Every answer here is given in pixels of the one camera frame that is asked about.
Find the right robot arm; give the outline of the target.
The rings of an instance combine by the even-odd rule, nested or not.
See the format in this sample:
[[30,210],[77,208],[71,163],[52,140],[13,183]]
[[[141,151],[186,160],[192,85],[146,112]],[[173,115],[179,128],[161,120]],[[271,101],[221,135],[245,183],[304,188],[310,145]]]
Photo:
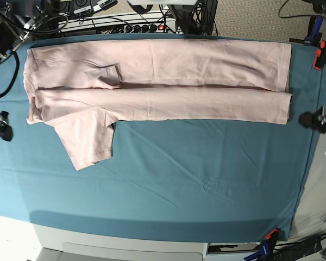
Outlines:
[[[0,93],[6,96],[12,89],[20,69],[17,49],[33,35],[52,35],[68,24],[66,15],[53,14],[52,1],[0,1],[0,65],[13,57],[15,70],[8,87]],[[10,142],[13,130],[9,113],[0,112],[0,138]]]

